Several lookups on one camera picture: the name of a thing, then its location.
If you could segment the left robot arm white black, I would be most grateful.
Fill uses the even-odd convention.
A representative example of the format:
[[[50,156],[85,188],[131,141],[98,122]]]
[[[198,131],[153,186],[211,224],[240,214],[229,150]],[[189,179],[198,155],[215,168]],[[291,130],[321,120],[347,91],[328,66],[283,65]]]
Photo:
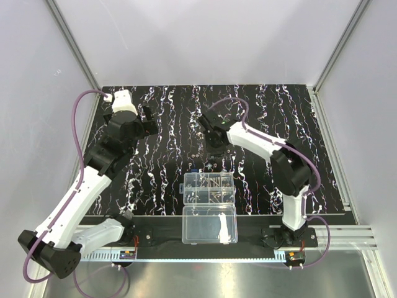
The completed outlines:
[[[144,106],[143,112],[145,121],[128,110],[105,116],[107,126],[102,137],[87,154],[74,184],[41,225],[19,235],[26,261],[33,260],[63,279],[91,252],[109,243],[125,245],[132,241],[134,223],[129,211],[112,215],[83,232],[76,229],[93,202],[129,164],[138,141],[158,133],[150,108]]]

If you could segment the black marbled table mat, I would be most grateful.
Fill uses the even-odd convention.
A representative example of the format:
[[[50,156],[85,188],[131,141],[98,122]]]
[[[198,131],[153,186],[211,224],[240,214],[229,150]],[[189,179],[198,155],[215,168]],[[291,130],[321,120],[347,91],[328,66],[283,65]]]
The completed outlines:
[[[129,86],[137,108],[148,106],[159,132],[138,143],[129,165],[94,201],[89,215],[131,210],[136,215],[181,215],[184,174],[233,173],[239,215],[281,214],[281,192],[270,164],[240,147],[211,159],[198,119],[215,106],[230,119],[246,116],[251,127],[286,140],[300,140],[301,152],[317,167],[321,187],[308,197],[309,214],[340,214],[344,204],[328,158],[309,92],[300,84]]]

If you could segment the right aluminium frame post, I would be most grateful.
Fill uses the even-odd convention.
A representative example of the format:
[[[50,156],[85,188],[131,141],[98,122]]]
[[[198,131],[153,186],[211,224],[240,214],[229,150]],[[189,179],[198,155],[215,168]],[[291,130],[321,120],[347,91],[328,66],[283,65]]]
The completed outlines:
[[[341,53],[343,52],[344,48],[346,47],[348,41],[350,40],[351,36],[353,35],[355,29],[357,28],[361,18],[363,18],[366,10],[368,9],[369,5],[372,3],[371,0],[360,0],[357,7],[355,8],[351,18],[349,19],[341,37],[339,38],[334,50],[331,53],[323,71],[321,72],[318,80],[313,85],[313,91],[315,94],[319,93],[321,88],[323,87],[326,79],[328,78],[330,72],[334,68],[334,65],[338,61]]]

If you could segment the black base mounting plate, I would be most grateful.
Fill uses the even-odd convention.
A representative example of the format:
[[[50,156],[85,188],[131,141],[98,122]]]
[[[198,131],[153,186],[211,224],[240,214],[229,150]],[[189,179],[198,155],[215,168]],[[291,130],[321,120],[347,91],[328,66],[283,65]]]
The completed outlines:
[[[135,215],[132,222],[129,240],[106,238],[93,249],[136,249],[140,261],[265,262],[280,250],[318,247],[313,228],[304,225],[288,232],[279,215],[229,215],[216,210],[188,216]]]

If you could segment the aluminium frame post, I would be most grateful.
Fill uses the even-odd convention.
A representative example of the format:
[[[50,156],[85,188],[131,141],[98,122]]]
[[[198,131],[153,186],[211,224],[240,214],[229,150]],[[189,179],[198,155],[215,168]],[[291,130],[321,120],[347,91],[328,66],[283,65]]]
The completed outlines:
[[[71,50],[74,59],[76,60],[77,64],[79,65],[83,75],[87,79],[90,87],[93,89],[100,89],[99,83],[94,77],[93,72],[91,71],[80,47],[78,46],[73,33],[61,12],[60,7],[58,6],[57,2],[54,0],[44,0],[52,18],[54,19],[56,25],[58,26],[65,42],[67,43],[69,49]]]
[[[321,88],[323,87],[326,79],[328,78],[330,72],[334,68],[334,65],[338,61],[341,53],[343,52],[344,48],[346,47],[348,41],[350,40],[351,36],[353,35],[355,29],[357,28],[361,18],[363,18],[366,10],[368,9],[369,5],[372,3],[371,0],[360,0],[357,7],[355,8],[351,18],[349,19],[341,37],[339,38],[334,50],[331,53],[323,71],[321,72],[318,80],[313,85],[313,91],[315,94],[319,93]]]

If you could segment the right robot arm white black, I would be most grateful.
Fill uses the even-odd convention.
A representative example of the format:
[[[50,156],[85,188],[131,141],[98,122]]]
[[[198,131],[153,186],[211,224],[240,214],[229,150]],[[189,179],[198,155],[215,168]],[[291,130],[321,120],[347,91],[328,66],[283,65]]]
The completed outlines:
[[[298,151],[298,144],[267,135],[243,120],[222,119],[213,111],[202,114],[198,121],[209,154],[222,155],[227,146],[234,145],[270,164],[274,186],[282,193],[283,202],[282,224],[274,232],[274,239],[287,246],[298,241],[307,228],[305,207],[310,180],[314,174],[319,176],[314,164]]]

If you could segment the aluminium rail right side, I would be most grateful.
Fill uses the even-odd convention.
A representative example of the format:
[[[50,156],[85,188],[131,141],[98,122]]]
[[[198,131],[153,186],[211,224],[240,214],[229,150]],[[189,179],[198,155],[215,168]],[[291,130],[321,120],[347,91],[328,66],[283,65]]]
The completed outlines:
[[[372,229],[366,225],[330,225],[330,250],[376,250],[377,243]],[[324,250],[328,243],[328,231],[324,225],[310,225],[299,238],[298,244],[291,248],[287,245],[280,250],[297,250],[301,248],[301,241],[305,242],[304,249]]]

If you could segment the clear plastic organizer box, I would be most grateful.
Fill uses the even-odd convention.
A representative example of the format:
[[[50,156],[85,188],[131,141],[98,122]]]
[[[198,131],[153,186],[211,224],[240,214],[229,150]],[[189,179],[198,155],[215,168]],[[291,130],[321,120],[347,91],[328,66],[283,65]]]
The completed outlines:
[[[235,244],[238,229],[231,172],[186,173],[183,184],[182,242]]]

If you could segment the left aluminium frame post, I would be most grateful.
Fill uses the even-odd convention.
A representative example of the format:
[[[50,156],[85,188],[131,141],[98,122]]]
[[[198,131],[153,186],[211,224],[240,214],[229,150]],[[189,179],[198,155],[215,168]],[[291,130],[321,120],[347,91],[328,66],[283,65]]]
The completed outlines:
[[[93,72],[91,71],[80,47],[78,46],[73,33],[61,12],[60,7],[58,6],[57,2],[54,0],[44,0],[52,18],[54,19],[56,25],[58,26],[65,42],[67,43],[69,49],[71,50],[74,59],[76,60],[77,64],[79,65],[83,75],[87,79],[90,87],[93,89],[100,89],[99,83],[94,77]]]

